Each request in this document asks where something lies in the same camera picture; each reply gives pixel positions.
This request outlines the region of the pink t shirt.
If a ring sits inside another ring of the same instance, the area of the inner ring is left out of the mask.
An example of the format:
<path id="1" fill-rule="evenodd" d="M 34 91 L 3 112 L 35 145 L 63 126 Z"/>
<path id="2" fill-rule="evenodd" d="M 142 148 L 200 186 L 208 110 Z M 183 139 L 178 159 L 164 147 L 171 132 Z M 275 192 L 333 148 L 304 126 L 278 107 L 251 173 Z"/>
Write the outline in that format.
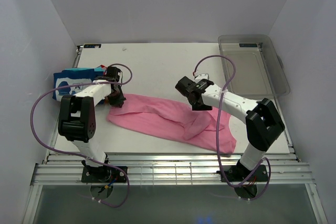
<path id="1" fill-rule="evenodd" d="M 232 154 L 235 150 L 226 112 L 193 111 L 182 102 L 138 94 L 125 97 L 123 107 L 112 107 L 107 115 L 107 121 L 116 126 L 210 151 Z"/>

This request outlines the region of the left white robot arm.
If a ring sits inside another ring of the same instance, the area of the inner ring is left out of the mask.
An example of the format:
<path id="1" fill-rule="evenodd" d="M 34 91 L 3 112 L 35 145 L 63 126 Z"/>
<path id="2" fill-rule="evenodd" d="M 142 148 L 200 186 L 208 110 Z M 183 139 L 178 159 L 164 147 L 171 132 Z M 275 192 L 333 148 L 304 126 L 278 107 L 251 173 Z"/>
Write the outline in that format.
<path id="1" fill-rule="evenodd" d="M 108 67 L 93 85 L 61 99 L 58 133 L 77 147 L 84 156 L 83 166 L 100 182 L 111 177 L 111 168 L 103 164 L 107 162 L 107 154 L 93 139 L 96 131 L 95 106 L 108 99 L 112 107 L 121 108 L 126 100 L 119 83 L 121 80 L 122 71 L 114 66 Z"/>

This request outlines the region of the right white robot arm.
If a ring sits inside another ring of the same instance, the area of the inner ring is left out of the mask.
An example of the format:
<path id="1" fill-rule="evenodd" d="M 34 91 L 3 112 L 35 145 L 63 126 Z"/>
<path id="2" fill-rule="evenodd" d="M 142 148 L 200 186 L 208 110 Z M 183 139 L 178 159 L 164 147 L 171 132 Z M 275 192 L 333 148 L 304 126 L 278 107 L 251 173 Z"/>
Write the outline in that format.
<path id="1" fill-rule="evenodd" d="M 223 90 L 207 79 L 198 78 L 193 81 L 183 77 L 175 88 L 188 99 L 192 110 L 207 111 L 215 107 L 246 125 L 248 145 L 237 162 L 237 174 L 242 180 L 254 177 L 255 167 L 285 130 L 274 103 L 267 98 L 261 101 L 243 98 Z"/>

